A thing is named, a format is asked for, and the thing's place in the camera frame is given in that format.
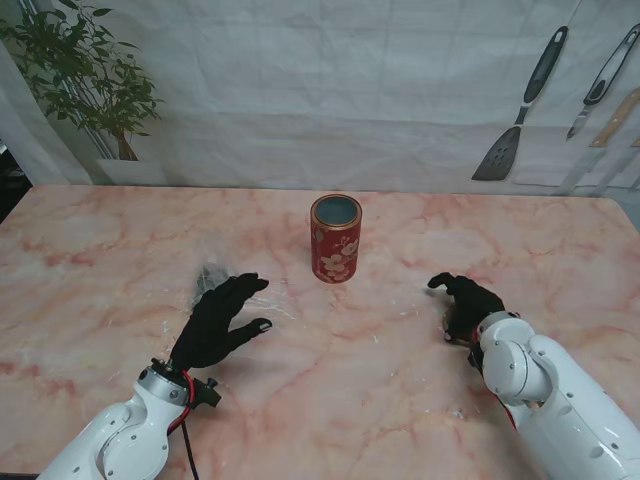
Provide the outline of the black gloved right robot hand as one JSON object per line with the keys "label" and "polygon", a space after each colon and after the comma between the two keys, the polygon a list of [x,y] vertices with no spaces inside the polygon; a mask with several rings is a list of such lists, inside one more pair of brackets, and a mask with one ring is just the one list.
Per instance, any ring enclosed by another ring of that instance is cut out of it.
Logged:
{"label": "black gloved right robot hand", "polygon": [[449,343],[469,344],[473,332],[486,317],[505,311],[503,301],[495,293],[465,276],[442,272],[429,280],[428,287],[444,287],[454,301],[453,313],[444,328],[444,338]]}

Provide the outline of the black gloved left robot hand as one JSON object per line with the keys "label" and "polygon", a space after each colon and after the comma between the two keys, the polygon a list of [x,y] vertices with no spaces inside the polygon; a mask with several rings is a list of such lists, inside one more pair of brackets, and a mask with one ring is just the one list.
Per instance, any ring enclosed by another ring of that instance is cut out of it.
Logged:
{"label": "black gloved left robot hand", "polygon": [[170,354],[172,366],[182,372],[220,363],[230,353],[272,328],[266,318],[230,329],[247,300],[265,290],[269,281],[257,273],[230,277],[203,294],[194,306]]}

